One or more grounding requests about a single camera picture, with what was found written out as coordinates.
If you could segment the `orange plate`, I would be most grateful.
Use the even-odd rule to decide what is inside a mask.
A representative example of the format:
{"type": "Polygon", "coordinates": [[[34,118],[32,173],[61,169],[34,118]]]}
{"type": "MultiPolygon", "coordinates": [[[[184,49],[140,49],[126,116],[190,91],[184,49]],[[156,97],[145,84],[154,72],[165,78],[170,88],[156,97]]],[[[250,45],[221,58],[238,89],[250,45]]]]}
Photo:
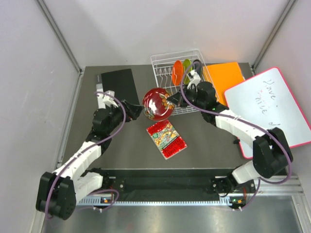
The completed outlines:
{"type": "Polygon", "coordinates": [[[180,60],[177,60],[172,69],[172,83],[177,86],[180,85],[180,82],[182,80],[182,76],[184,73],[184,67],[180,60]]]}

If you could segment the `dark teal plate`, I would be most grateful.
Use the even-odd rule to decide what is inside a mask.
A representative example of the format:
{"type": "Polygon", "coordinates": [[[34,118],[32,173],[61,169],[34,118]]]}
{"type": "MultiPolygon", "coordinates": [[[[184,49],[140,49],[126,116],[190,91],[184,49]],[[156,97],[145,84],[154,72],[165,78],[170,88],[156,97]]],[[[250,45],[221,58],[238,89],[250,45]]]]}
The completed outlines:
{"type": "Polygon", "coordinates": [[[193,62],[194,62],[193,70],[195,70],[197,72],[197,74],[201,77],[202,72],[203,72],[202,62],[199,59],[196,59],[193,62]]]}

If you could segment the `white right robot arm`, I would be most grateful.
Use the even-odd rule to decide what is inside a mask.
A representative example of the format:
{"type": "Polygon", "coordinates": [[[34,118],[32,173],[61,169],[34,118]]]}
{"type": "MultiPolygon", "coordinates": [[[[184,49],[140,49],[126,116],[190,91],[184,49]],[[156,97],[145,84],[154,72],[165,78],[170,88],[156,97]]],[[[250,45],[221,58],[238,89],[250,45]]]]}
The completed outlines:
{"type": "Polygon", "coordinates": [[[246,182],[257,178],[267,183],[281,170],[292,168],[293,156],[283,130],[264,129],[234,114],[216,100],[211,83],[182,87],[167,100],[181,108],[191,106],[199,110],[206,122],[231,133],[252,149],[253,159],[228,175],[226,184],[230,191],[238,192],[246,182]]]}

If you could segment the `white wire dish rack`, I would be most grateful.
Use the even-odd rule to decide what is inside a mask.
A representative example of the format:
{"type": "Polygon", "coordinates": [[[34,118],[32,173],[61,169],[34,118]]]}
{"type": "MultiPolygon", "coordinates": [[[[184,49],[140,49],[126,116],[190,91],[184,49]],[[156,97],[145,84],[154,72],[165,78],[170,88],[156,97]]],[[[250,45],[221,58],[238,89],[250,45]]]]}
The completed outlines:
{"type": "Polygon", "coordinates": [[[207,110],[211,112],[221,112],[227,109],[226,106],[217,101],[216,91],[211,82],[205,80],[204,67],[206,66],[203,56],[199,50],[187,50],[173,53],[164,53],[151,56],[151,63],[153,67],[153,72],[155,76],[156,86],[159,88],[164,88],[171,94],[175,94],[182,91],[184,96],[183,89],[196,89],[197,99],[195,105],[192,105],[188,100],[188,107],[179,107],[174,105],[173,116],[181,115],[186,113],[198,112],[201,110],[207,110]],[[191,85],[188,86],[189,82],[187,74],[193,70],[194,60],[199,59],[203,65],[203,72],[201,76],[201,81],[197,86],[191,85]],[[184,73],[180,85],[175,86],[172,83],[172,69],[174,63],[180,60],[184,67],[184,73]]]}

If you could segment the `red floral plate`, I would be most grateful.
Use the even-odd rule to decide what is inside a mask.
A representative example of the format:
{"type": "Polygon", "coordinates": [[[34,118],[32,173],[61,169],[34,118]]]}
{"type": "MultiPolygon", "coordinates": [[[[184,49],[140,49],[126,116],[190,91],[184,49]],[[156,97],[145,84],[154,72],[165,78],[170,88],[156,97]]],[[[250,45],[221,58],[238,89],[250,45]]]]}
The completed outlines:
{"type": "Polygon", "coordinates": [[[149,90],[142,100],[144,115],[156,122],[168,119],[174,111],[174,105],[168,101],[171,95],[171,92],[164,88],[149,90]]]}

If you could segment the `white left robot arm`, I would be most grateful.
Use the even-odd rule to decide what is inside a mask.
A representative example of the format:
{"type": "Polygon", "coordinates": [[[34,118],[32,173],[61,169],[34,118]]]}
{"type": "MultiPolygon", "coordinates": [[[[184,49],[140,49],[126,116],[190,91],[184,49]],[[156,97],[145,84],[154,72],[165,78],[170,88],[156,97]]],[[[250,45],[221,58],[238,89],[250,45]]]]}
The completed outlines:
{"type": "Polygon", "coordinates": [[[93,191],[106,192],[110,180],[88,167],[108,149],[126,122],[136,120],[142,105],[122,100],[93,114],[92,128],[79,150],[61,167],[45,172],[39,182],[35,208],[46,216],[68,219],[76,205],[93,191]]]}

